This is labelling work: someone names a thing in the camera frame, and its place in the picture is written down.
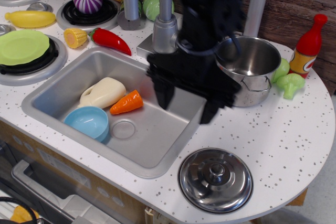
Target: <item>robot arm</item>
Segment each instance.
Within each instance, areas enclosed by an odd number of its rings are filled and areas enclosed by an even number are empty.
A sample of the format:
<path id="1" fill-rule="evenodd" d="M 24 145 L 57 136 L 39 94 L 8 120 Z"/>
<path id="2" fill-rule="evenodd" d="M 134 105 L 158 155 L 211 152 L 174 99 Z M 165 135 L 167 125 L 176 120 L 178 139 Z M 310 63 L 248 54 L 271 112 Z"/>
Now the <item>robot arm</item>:
<path id="1" fill-rule="evenodd" d="M 181 1 L 183 23 L 177 36 L 177 51 L 148 55 L 148 75 L 154 83 L 158 103 L 164 109 L 175 87 L 204 97 L 207 102 L 200 123 L 209 123 L 218 108 L 233 105 L 235 93 L 240 89 L 240 84 L 217 66 L 216 53 L 226 36 L 235 41 L 234 31 L 241 28 L 243 17 L 241 1 Z"/>

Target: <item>sink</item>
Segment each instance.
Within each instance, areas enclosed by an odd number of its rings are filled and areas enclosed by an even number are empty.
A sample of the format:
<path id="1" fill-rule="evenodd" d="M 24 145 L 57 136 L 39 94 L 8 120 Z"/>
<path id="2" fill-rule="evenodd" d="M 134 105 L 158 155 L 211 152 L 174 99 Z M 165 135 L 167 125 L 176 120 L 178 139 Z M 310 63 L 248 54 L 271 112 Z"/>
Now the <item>sink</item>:
<path id="1" fill-rule="evenodd" d="M 156 100 L 147 65 L 107 48 L 85 51 L 22 103 L 23 111 L 39 122 L 90 148 L 124 169 L 144 178 L 163 175 L 198 128 L 205 99 L 175 89 L 164 110 Z M 101 143 L 63 123 L 79 104 L 81 94 L 104 77 L 114 78 L 127 92 L 137 89 L 144 106 L 132 112 L 111 115 L 110 131 Z"/>

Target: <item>countertop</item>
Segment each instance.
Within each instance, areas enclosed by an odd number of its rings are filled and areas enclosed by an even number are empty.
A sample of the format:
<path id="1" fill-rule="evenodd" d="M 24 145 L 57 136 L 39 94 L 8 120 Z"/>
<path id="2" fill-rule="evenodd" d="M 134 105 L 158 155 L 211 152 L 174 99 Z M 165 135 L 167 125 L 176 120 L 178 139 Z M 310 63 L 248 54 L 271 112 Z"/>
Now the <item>countertop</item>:
<path id="1" fill-rule="evenodd" d="M 42 2 L 51 5 L 56 14 L 68 0 Z M 10 24 L 4 18 L 6 12 L 26 9 L 27 6 L 0 7 L 0 24 Z M 153 23 L 144 19 L 139 30 L 124 31 L 116 27 L 112 32 L 130 45 L 131 58 L 147 63 L 136 55 L 136 47 L 151 34 L 152 27 Z M 65 42 L 63 30 L 57 23 L 37 30 Z M 283 58 L 290 59 L 290 48 L 272 44 Z M 66 65 L 95 46 L 87 41 L 77 49 L 67 47 Z M 25 115 L 21 109 L 22 100 L 42 83 L 21 87 L 0 85 L 0 119 L 178 223 L 240 223 L 286 205 L 317 176 L 328 158 L 335 134 L 330 95 L 319 76 L 311 70 L 306 86 L 293 100 L 282 98 L 283 91 L 274 86 L 268 98 L 259 105 L 221 109 L 211 124 L 199 126 L 164 175 L 145 179 Z M 251 171 L 252 196 L 245 206 L 232 213 L 216 215 L 201 211 L 180 191 L 177 175 L 182 161 L 192 152 L 207 147 L 234 153 Z"/>

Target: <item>toy carrot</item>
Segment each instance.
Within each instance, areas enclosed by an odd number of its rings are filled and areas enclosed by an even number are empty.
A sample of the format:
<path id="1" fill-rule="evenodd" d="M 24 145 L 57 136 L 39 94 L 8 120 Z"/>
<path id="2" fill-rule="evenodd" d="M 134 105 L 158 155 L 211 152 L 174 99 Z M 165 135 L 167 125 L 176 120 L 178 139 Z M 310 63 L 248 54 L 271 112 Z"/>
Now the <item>toy carrot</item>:
<path id="1" fill-rule="evenodd" d="M 127 55 L 132 55 L 126 42 L 111 31 L 96 28 L 89 33 L 89 36 L 91 37 L 91 40 L 99 46 L 113 48 Z"/>
<path id="2" fill-rule="evenodd" d="M 112 115 L 129 112 L 143 106 L 143 101 L 137 90 L 133 90 L 129 94 L 121 98 L 115 105 L 110 108 Z"/>

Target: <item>wooden wall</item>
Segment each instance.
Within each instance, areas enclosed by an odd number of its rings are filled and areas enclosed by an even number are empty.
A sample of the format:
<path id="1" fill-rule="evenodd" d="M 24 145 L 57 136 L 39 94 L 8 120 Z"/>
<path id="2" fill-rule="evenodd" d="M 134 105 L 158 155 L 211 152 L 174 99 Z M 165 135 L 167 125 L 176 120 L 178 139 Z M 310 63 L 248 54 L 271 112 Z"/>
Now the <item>wooden wall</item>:
<path id="1" fill-rule="evenodd" d="M 181 12 L 179 0 L 176 11 Z M 249 0 L 243 0 L 243 11 L 247 14 Z M 322 29 L 322 48 L 313 69 L 323 80 L 330 94 L 336 90 L 336 0 L 266 0 L 259 37 L 268 39 L 291 49 L 302 34 L 308 31 L 317 13 L 328 16 Z"/>

